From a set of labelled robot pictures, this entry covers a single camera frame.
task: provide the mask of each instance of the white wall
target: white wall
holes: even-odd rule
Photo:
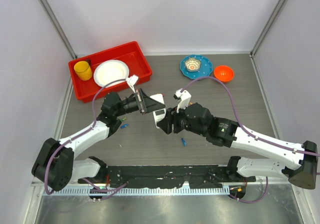
[[[278,0],[48,0],[78,55],[251,51]]]
[[[53,134],[71,59],[38,0],[0,0],[0,219],[21,224],[31,168]]]
[[[256,59],[281,137],[313,141],[320,153],[319,5],[320,0],[288,0]],[[320,177],[315,190],[304,192],[320,223]]]

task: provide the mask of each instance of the yellow cup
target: yellow cup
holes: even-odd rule
[[[78,75],[78,77],[83,81],[87,81],[90,78],[92,78],[92,70],[87,61],[84,61],[84,60],[78,61],[74,65],[73,69],[75,73]]]

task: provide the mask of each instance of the plate rim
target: plate rim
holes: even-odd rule
[[[127,75],[124,76],[123,78],[126,79],[126,78],[129,77],[130,70],[129,70],[128,65],[127,65],[124,61],[122,61],[122,60],[117,60],[117,59],[106,60],[106,61],[100,63],[100,64],[97,66],[97,68],[94,70],[94,73],[93,73],[93,80],[94,80],[95,84],[97,84],[99,87],[102,87],[102,88],[103,88],[106,84],[100,85],[100,84],[97,83],[97,81],[96,81],[96,76],[97,76],[98,74],[96,74],[96,72],[99,71],[99,69],[102,67],[102,65],[108,64],[108,62],[111,62],[111,61],[113,61],[113,62],[116,61],[118,64],[120,64],[120,65],[122,65],[123,67],[125,67],[125,69],[126,69],[126,71],[127,71]],[[109,87],[112,87],[112,86],[121,84],[121,83],[123,83],[123,82],[124,82],[124,81],[119,82],[119,83],[116,83],[116,84],[113,83],[113,84],[111,84],[111,85],[109,85],[109,86],[107,86],[107,87],[105,87],[105,88],[109,88]]]

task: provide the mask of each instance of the white cable track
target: white cable track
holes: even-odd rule
[[[108,196],[109,193],[90,193],[93,190],[91,186],[66,186],[60,191],[54,191],[51,196]],[[129,197],[129,196],[203,196],[203,195],[229,195],[230,189],[228,185],[222,188],[197,188],[190,189],[188,185],[181,188],[173,189],[150,189],[150,188],[123,188],[114,196]]]

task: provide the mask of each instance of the floor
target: floor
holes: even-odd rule
[[[264,189],[260,183],[250,185],[245,198],[256,200]],[[266,197],[256,204],[227,195],[89,200],[87,196],[43,196],[35,224],[303,224],[289,184],[270,184]]]
[[[206,55],[213,65],[227,65],[233,68],[235,77],[227,83],[237,107],[242,123],[257,132],[273,136],[272,126],[258,81],[248,54]],[[164,94],[166,107],[175,107],[173,94],[184,87],[190,79],[180,71],[183,55],[147,56],[152,68],[151,80],[138,85],[148,95]],[[235,120],[229,97],[222,86],[212,80],[194,83],[188,89],[191,102],[198,102],[217,117]],[[121,91],[121,98],[131,94],[130,89]],[[103,99],[95,103],[96,112],[100,112]],[[100,141],[84,151],[78,159],[95,156],[108,165],[204,165],[227,164],[230,156],[258,158],[248,151],[217,147],[196,134],[182,131],[166,135],[156,129],[153,115],[131,113],[126,115],[129,126],[119,129],[110,138]],[[72,93],[68,107],[62,137],[69,136],[88,126],[93,121],[90,103],[83,103]],[[181,141],[184,138],[187,146]]]

